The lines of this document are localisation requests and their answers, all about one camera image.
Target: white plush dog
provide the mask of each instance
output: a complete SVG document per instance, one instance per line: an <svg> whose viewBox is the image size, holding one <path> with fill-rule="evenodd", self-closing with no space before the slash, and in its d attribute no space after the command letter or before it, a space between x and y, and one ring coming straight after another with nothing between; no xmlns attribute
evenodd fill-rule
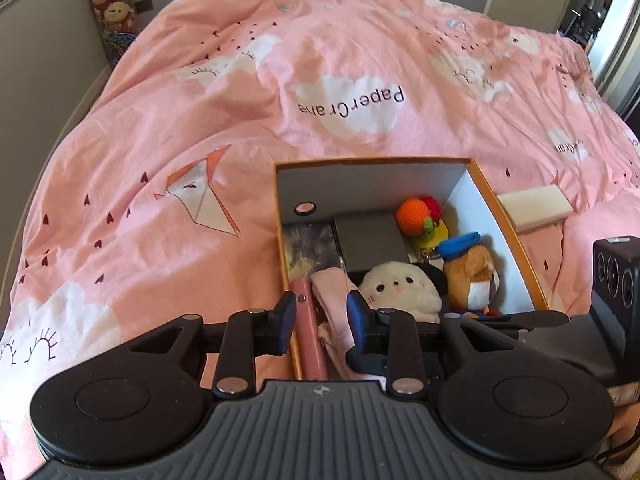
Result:
<svg viewBox="0 0 640 480"><path fill-rule="evenodd" d="M360 291L372 308L397 308L412 314L416 321L440 322L440 295L424 271L415 265L401 262L378 265L365 275Z"/></svg>

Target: black cable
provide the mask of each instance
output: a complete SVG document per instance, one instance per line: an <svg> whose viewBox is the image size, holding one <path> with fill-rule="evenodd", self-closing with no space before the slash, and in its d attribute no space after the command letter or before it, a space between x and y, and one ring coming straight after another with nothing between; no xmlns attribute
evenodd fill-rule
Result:
<svg viewBox="0 0 640 480"><path fill-rule="evenodd" d="M606 451L603 451L599 455L596 455L596 462L605 460L612 455L615 455L617 453L624 451L625 449L629 449L631 446L633 446L633 444L635 444L639 440L640 440L640 424L636 428L636 433L634 434L634 436L631 437L629 440L627 440L624 444L621 444L620 446L617 446L617 447L612 447L611 449L607 449Z"/></svg>

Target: white eraser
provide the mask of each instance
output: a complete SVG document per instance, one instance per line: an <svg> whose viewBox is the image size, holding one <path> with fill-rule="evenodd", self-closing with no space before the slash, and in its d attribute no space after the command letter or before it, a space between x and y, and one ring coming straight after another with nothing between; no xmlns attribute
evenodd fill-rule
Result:
<svg viewBox="0 0 640 480"><path fill-rule="evenodd" d="M515 231L525 233L567 218L574 209L558 186L536 187L498 196Z"/></svg>

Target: box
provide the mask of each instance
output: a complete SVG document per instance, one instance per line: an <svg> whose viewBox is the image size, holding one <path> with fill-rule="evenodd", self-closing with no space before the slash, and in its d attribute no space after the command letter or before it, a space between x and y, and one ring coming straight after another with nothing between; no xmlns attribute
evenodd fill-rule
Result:
<svg viewBox="0 0 640 480"><path fill-rule="evenodd" d="M500 288L492 308L504 314L548 304L513 226L478 165L470 158L354 158L276 165L278 243L282 285L289 290L283 226L330 222L363 212L392 212L404 200L433 196L450 235L479 232L494 255ZM296 378L302 364L296 334L290 355Z"/></svg>

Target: gray ridged surface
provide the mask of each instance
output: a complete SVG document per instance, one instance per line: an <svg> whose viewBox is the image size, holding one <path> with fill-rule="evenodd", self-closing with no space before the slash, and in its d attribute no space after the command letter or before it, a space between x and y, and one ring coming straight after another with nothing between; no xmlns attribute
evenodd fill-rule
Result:
<svg viewBox="0 0 640 480"><path fill-rule="evenodd" d="M451 443L417 403L377 383L270 381L253 399L224 402L196 438L121 471L47 463L35 480L605 480L593 463L559 472L485 464Z"/></svg>

